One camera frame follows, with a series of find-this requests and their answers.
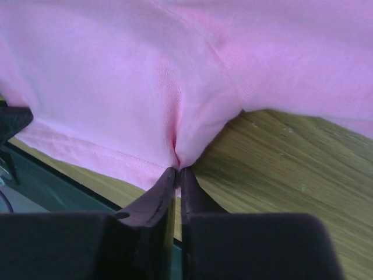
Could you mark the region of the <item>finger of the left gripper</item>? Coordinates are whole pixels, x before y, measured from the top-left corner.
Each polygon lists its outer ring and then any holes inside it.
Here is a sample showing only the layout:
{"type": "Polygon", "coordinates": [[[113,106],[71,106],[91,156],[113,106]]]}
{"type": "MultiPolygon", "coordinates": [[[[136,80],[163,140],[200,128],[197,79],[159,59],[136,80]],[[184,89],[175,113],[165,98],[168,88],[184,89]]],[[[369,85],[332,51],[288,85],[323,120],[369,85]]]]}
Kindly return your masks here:
{"type": "Polygon", "coordinates": [[[19,184],[16,168],[10,154],[4,151],[5,144],[26,128],[33,120],[27,107],[1,106],[1,176],[19,184]]]}

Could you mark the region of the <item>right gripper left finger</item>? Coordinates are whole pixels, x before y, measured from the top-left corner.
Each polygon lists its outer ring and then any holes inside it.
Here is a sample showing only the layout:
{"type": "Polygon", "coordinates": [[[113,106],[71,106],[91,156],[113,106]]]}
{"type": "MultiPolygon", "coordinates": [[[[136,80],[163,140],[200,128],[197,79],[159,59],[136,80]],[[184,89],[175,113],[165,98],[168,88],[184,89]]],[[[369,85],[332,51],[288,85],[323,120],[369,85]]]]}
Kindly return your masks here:
{"type": "Polygon", "coordinates": [[[1,278],[169,279],[176,175],[114,214],[2,214],[1,278]]]}

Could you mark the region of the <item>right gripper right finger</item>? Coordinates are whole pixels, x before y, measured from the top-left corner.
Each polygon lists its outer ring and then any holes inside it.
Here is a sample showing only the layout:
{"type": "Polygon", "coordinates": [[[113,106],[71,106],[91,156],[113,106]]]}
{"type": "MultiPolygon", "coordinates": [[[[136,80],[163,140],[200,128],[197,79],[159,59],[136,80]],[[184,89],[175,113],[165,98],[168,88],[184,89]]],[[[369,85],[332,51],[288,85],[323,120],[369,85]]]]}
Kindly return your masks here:
{"type": "Polygon", "coordinates": [[[180,173],[184,279],[343,279],[326,227],[306,213],[228,213],[180,173]]]}

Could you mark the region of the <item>pink t shirt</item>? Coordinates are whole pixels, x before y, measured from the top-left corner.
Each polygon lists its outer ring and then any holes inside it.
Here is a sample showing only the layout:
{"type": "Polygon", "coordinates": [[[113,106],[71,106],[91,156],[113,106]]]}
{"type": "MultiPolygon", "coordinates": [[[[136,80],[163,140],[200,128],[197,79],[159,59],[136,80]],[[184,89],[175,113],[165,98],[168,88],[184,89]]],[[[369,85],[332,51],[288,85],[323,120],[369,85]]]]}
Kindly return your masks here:
{"type": "Polygon", "coordinates": [[[2,1],[1,95],[28,146],[144,190],[241,111],[372,137],[372,2],[2,1]]]}

